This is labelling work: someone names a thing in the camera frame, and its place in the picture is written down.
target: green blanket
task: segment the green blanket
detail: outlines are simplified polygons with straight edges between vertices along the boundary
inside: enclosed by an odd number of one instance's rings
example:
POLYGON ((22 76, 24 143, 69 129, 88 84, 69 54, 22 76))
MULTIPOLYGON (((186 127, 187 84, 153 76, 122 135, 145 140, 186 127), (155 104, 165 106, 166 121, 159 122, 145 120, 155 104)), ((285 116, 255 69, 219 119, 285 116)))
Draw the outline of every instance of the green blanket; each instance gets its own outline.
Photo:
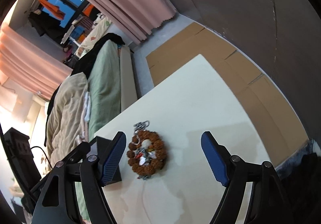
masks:
MULTIPOLYGON (((120 67, 117 45, 108 40, 97 56, 88 78, 91 112, 88 124, 89 141, 95 132, 120 114, 120 67)), ((76 193, 81 216, 89 220, 81 183, 76 182, 76 193)))

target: black cable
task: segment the black cable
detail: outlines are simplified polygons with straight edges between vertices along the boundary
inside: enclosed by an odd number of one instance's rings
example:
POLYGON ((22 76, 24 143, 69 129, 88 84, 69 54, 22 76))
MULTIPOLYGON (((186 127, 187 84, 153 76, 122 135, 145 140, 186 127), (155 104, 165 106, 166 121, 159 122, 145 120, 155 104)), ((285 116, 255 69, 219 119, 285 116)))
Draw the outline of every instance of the black cable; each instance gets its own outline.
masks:
POLYGON ((39 148, 39 149, 42 150, 42 152, 44 153, 44 155, 45 155, 46 158, 47 158, 47 162, 49 163, 49 165, 50 165, 50 167, 51 167, 51 169, 52 169, 52 166, 51 166, 50 161, 49 161, 49 159, 48 159, 48 157, 47 157, 47 154, 45 153, 45 151, 43 150, 43 148, 41 148, 41 147, 39 147, 39 146, 34 146, 34 147, 31 147, 30 149, 32 150, 33 148, 39 148))

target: gray floor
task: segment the gray floor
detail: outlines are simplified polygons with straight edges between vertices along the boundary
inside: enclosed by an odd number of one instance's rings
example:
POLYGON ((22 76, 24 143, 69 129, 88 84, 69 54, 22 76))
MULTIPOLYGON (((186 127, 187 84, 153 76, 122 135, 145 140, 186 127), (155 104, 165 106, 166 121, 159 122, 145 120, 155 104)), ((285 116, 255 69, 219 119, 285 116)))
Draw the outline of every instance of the gray floor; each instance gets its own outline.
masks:
POLYGON ((154 88, 146 56, 192 22, 193 20, 190 18, 179 14, 170 21, 165 22, 160 28, 153 30, 152 35, 147 40, 132 50, 134 52, 132 60, 138 98, 154 88))

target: dark gray wall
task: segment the dark gray wall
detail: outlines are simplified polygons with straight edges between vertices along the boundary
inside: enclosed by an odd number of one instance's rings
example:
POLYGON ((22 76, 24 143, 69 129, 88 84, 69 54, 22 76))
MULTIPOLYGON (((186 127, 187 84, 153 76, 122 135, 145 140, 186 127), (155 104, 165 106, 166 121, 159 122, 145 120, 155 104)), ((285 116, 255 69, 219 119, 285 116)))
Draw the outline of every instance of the dark gray wall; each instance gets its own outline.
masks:
POLYGON ((171 0, 247 54, 321 144, 321 20, 308 0, 171 0))

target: beige blanket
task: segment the beige blanket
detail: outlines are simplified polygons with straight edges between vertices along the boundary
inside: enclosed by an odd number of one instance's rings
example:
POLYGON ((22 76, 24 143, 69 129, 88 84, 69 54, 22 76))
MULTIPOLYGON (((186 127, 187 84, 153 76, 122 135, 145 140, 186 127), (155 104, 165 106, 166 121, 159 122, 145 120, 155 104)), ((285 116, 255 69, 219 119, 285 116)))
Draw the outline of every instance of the beige blanket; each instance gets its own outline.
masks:
POLYGON ((62 160, 76 148, 81 134, 81 112, 88 82, 84 73, 67 78, 55 97, 47 124, 47 151, 51 165, 62 160))

